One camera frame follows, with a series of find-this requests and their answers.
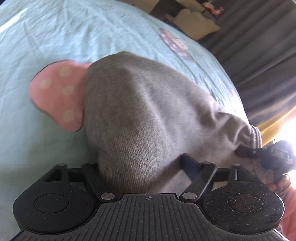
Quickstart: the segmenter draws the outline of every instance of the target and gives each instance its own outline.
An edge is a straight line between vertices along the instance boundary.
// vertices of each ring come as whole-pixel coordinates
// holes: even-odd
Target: gray curtain
[[[200,43],[236,86],[251,124],[296,104],[296,4],[292,0],[230,0],[221,30]]]

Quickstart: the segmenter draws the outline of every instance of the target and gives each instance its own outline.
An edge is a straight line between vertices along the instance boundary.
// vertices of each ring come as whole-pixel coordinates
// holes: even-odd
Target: gray fabric
[[[259,125],[296,103],[296,4],[230,0],[221,30],[200,43],[236,86],[249,122]]]
[[[261,146],[256,127],[225,113],[175,70],[127,52],[89,67],[85,127],[99,170],[116,191],[180,194],[190,184],[179,166],[182,153],[219,167],[242,163],[263,177],[257,160],[233,152],[240,144]]]

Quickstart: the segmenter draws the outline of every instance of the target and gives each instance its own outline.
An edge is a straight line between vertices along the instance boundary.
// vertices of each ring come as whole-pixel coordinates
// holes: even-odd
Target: ridged surface
[[[183,203],[174,194],[125,194],[115,203],[102,204],[84,226],[64,234],[40,235],[23,231],[15,241],[114,241],[114,240],[286,240],[276,231],[239,235],[210,223],[195,204]]]

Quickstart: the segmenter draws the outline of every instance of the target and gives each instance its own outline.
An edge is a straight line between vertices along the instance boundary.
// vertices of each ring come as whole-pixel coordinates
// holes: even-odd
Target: mattress
[[[85,130],[63,130],[29,98],[32,78],[60,60],[94,62],[129,51],[161,62],[210,93],[227,112],[248,122],[242,102],[205,48],[135,7],[111,0],[6,0],[0,6],[0,240],[19,232],[14,200],[57,163],[77,167],[96,158]],[[175,54],[160,35],[187,47]]]

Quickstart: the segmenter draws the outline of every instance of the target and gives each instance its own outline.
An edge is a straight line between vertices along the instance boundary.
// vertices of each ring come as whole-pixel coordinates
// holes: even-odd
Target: plush pillow
[[[182,9],[174,18],[173,23],[194,40],[199,40],[220,29],[214,21],[205,18],[199,12],[191,12],[188,9]]]

